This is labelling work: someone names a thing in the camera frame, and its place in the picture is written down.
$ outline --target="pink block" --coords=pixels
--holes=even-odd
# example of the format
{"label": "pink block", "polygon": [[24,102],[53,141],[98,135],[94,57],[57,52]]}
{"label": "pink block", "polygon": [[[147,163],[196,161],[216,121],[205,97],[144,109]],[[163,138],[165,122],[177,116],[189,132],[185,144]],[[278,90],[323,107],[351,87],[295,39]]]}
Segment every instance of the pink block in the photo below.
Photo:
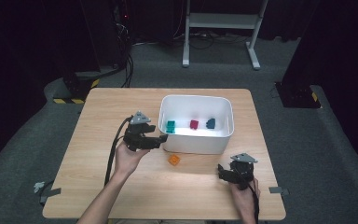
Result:
{"label": "pink block", "polygon": [[191,120],[190,121],[190,128],[197,130],[197,128],[199,127],[199,121],[198,120]]}

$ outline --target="white plastic bin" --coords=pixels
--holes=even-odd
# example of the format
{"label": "white plastic bin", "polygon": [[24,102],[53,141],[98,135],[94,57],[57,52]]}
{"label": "white plastic bin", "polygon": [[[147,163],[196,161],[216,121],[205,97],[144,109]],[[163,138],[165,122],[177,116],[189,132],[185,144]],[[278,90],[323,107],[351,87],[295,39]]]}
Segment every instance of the white plastic bin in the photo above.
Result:
{"label": "white plastic bin", "polygon": [[[214,119],[212,129],[207,127],[210,119]],[[197,130],[190,128],[191,120],[198,122]],[[167,129],[168,121],[174,121],[174,133]],[[158,127],[169,134],[162,144],[167,151],[222,154],[234,133],[231,102],[213,96],[167,95],[161,103]]]}

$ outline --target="white metal frame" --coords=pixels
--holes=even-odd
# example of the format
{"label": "white metal frame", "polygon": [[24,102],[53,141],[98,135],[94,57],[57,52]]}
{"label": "white metal frame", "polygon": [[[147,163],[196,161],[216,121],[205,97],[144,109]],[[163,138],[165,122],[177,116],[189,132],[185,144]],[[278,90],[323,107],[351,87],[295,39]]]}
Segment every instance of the white metal frame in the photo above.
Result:
{"label": "white metal frame", "polygon": [[232,28],[232,29],[249,29],[254,30],[250,42],[246,42],[246,49],[252,61],[254,70],[260,69],[260,63],[255,55],[255,41],[257,40],[258,31],[264,18],[267,3],[269,0],[263,0],[260,11],[256,15],[239,15],[239,14],[214,14],[214,13],[190,13],[190,0],[187,0],[186,6],[186,29],[185,44],[183,50],[183,67],[190,66],[190,47],[189,36],[190,27],[205,28]]}

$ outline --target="gray carpet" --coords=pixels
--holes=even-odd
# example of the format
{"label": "gray carpet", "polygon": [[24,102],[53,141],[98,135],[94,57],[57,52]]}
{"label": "gray carpet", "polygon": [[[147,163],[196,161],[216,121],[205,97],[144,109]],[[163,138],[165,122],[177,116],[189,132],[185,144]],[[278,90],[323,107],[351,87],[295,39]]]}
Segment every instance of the gray carpet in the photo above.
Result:
{"label": "gray carpet", "polygon": [[[202,48],[208,45],[192,41]],[[249,89],[269,155],[284,196],[286,219],[276,223],[358,223],[358,156],[334,116],[322,88],[312,86],[323,108],[284,108],[274,81],[282,76],[297,42],[257,40],[261,70],[254,71],[242,43],[214,43],[190,49],[183,68],[180,47],[132,48],[133,88]],[[124,71],[101,79],[99,87],[120,87]],[[83,105],[56,105],[61,80],[45,89],[47,104],[0,153],[0,223],[75,223],[45,219],[34,183],[55,178]]]}

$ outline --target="human arm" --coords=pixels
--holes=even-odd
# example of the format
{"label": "human arm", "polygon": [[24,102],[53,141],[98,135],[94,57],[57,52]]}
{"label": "human arm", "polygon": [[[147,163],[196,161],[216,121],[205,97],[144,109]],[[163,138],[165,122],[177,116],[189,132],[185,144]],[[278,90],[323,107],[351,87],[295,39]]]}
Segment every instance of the human arm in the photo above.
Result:
{"label": "human arm", "polygon": [[[239,190],[239,185],[228,183],[231,188],[231,194],[241,216],[243,224],[255,224],[255,201],[252,190],[248,187],[245,190]],[[255,178],[249,183],[249,186],[255,190],[257,198],[260,197],[260,190],[258,188],[258,180]]]}
{"label": "human arm", "polygon": [[104,224],[106,222],[125,182],[136,170],[141,158],[149,151],[148,149],[134,152],[129,150],[124,142],[121,142],[116,149],[115,171],[112,177],[83,213],[77,222],[78,224]]}

